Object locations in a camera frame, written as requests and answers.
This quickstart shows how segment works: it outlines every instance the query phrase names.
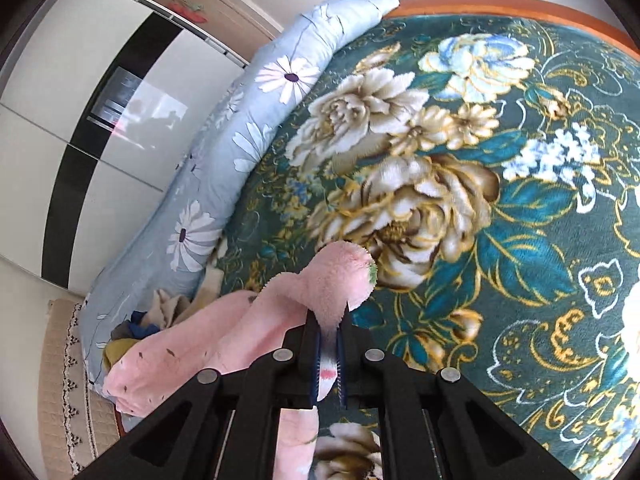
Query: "bed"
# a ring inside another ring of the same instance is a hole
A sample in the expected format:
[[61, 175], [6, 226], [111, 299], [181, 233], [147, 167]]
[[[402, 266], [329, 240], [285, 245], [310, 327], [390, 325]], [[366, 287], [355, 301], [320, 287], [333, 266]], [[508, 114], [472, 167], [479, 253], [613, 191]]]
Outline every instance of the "bed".
[[[380, 348], [459, 368], [579, 478], [613, 478], [640, 438], [640, 55], [544, 2], [409, 0], [380, 23], [392, 0], [338, 2], [258, 53], [98, 277], [92, 387], [113, 325], [158, 286], [192, 294], [221, 237], [223, 293], [345, 239], [378, 264], [353, 316]], [[282, 60], [309, 23], [341, 40]], [[324, 434], [375, 431], [375, 413], [320, 414]]]

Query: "triangular cutout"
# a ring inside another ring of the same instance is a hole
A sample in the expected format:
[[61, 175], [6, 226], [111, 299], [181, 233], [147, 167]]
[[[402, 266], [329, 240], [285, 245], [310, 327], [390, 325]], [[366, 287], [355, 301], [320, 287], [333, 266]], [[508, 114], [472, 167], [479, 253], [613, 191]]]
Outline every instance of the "triangular cutout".
[[178, 405], [155, 428], [131, 446], [132, 455], [156, 467], [162, 467], [171, 456], [190, 411], [190, 402]]
[[489, 416], [478, 404], [466, 404], [466, 412], [474, 425], [486, 461], [491, 466], [500, 466], [524, 454], [524, 448], [500, 424]]

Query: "white daisy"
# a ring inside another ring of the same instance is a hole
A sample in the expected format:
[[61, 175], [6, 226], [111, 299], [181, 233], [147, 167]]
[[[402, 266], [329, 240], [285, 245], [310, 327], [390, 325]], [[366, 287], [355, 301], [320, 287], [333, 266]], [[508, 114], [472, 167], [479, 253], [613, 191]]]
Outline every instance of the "white daisy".
[[213, 224], [215, 218], [209, 213], [200, 214], [200, 202], [194, 200], [180, 213], [180, 221], [175, 223], [175, 233], [169, 236], [167, 254], [173, 254], [171, 268], [178, 269], [180, 257], [189, 272], [202, 270], [202, 264], [197, 262], [191, 253], [208, 256], [220, 236], [220, 229], [202, 231], [203, 227]]
[[238, 111], [243, 97], [244, 92], [236, 92], [228, 96], [228, 99], [224, 104], [222, 111], [216, 117], [216, 128], [219, 128], [222, 123], [228, 121], [233, 116], [233, 114]]
[[271, 92], [280, 87], [280, 102], [287, 104], [294, 95], [295, 102], [302, 101], [304, 95], [311, 90], [311, 87], [318, 80], [320, 69], [312, 66], [305, 58], [297, 57], [289, 62], [287, 56], [279, 57], [276, 63], [267, 63], [258, 72], [255, 82], [264, 83], [260, 86], [263, 92]]
[[241, 148], [249, 156], [249, 158], [234, 159], [236, 171], [240, 171], [241, 173], [250, 173], [255, 165], [260, 162], [260, 159], [269, 145], [266, 137], [271, 132], [271, 127], [266, 124], [263, 126], [262, 131], [260, 131], [260, 128], [255, 123], [247, 123], [246, 129], [249, 131], [249, 135], [254, 142], [253, 144], [239, 132], [236, 132], [234, 135], [234, 142], [236, 146]]

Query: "small white flower cluster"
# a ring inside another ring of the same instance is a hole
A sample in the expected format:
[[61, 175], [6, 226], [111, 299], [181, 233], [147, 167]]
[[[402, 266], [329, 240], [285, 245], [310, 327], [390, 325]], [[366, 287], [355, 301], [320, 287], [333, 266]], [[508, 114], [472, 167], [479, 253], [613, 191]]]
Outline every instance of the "small white flower cluster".
[[502, 164], [502, 176], [509, 181], [529, 175], [546, 182], [562, 180], [575, 188], [574, 178], [581, 174], [587, 180], [582, 185], [582, 193], [593, 198], [595, 174], [588, 164], [599, 163], [600, 152], [591, 142], [587, 127], [574, 123], [572, 131], [556, 130], [551, 142], [529, 139], [520, 155]]

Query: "white glossy panel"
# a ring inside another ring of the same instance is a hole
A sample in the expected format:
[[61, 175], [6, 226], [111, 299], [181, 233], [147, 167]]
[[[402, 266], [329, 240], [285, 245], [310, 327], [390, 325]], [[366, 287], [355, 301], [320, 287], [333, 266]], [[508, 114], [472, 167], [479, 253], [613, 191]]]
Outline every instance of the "white glossy panel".
[[65, 147], [0, 106], [0, 254], [38, 276], [51, 191]]
[[191, 139], [241, 73], [183, 30], [136, 89], [102, 160], [164, 190]]
[[133, 0], [58, 0], [18, 59], [0, 102], [70, 140], [105, 70], [150, 14]]
[[136, 235], [162, 194], [98, 162], [76, 231], [69, 290], [88, 292], [92, 281]]

